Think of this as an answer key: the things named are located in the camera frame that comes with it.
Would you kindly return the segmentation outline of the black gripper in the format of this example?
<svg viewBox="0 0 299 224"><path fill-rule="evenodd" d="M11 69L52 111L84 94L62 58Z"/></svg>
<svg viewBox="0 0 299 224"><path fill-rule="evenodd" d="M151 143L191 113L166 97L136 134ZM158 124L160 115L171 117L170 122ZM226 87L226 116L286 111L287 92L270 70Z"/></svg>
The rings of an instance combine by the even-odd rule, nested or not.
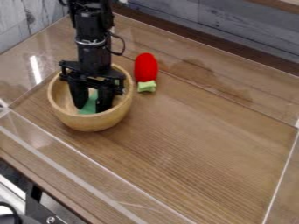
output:
<svg viewBox="0 0 299 224"><path fill-rule="evenodd" d="M78 43L79 58L62 60L60 79L70 85L74 104L82 109L90 98L90 90L83 82L112 80L119 83L124 92L126 76L112 67L111 43L84 45ZM98 90L96 112L100 113L112 107L114 91L110 87Z"/></svg>

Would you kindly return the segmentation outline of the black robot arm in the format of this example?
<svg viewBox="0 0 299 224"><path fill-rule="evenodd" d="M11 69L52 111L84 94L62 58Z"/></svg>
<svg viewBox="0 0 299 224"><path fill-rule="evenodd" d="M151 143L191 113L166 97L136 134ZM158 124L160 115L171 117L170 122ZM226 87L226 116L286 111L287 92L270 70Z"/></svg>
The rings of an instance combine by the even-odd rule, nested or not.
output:
<svg viewBox="0 0 299 224"><path fill-rule="evenodd" d="M90 89L98 91L96 112L112 108L115 95L124 93L126 75L112 67L111 39L124 40L111 32L114 13L110 0L67 0L70 19L76 30L78 60L62 60L60 79L68 82L70 93L78 109L90 99Z"/></svg>

